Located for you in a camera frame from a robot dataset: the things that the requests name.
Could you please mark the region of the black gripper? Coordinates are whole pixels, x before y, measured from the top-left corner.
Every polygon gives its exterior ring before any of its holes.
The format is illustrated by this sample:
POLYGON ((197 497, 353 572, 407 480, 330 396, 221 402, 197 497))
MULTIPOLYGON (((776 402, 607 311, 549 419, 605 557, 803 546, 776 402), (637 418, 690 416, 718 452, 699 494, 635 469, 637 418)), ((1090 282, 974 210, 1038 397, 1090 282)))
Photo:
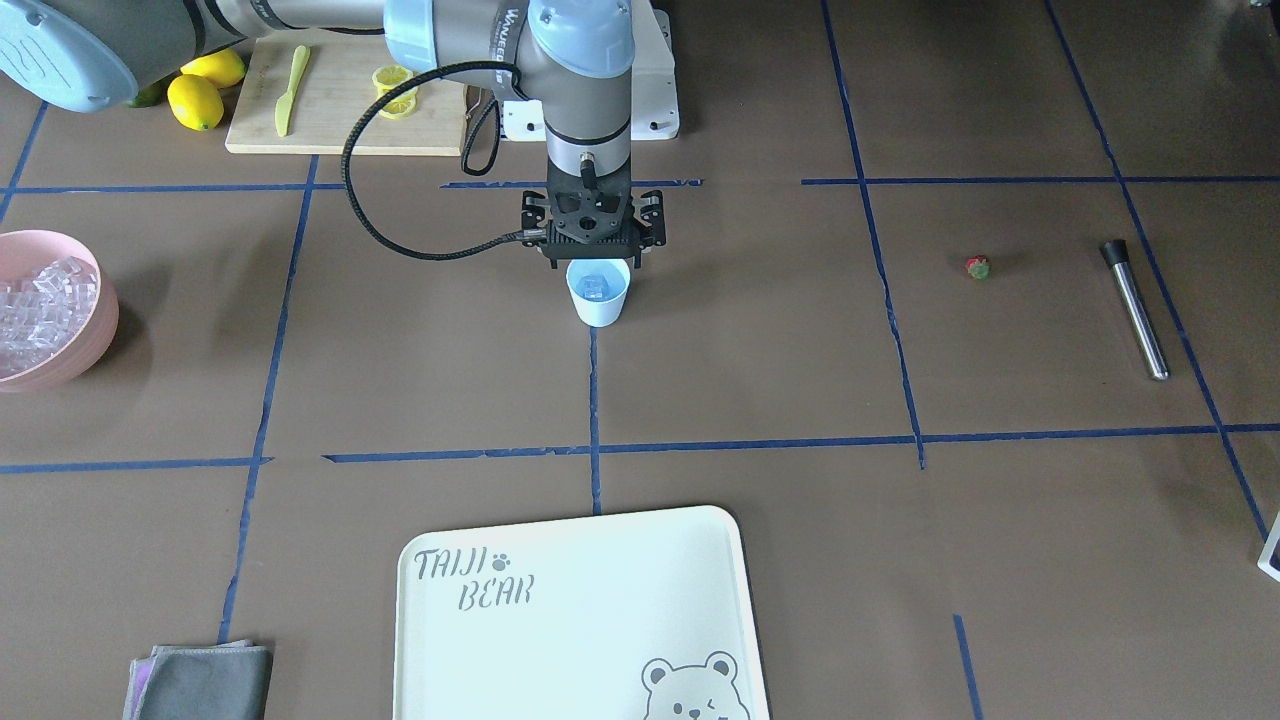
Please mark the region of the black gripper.
POLYGON ((520 219, 521 245, 539 251, 552 270, 575 259, 622 259, 641 269, 645 254, 667 243, 663 193, 634 199, 618 179, 585 187, 566 176, 545 193, 526 190, 520 219))

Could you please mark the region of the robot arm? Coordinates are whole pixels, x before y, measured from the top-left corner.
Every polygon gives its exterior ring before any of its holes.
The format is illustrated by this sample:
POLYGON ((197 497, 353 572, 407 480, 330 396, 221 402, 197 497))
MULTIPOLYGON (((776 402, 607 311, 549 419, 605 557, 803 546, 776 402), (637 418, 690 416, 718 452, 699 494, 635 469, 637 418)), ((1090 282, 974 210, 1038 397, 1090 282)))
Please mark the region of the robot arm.
POLYGON ((3 72, 70 111, 133 99, 198 56, 287 29, 380 31, 413 72, 541 104, 547 191, 502 243, 628 260, 666 243, 659 191, 632 196, 639 10, 630 1, 5 1, 3 72))

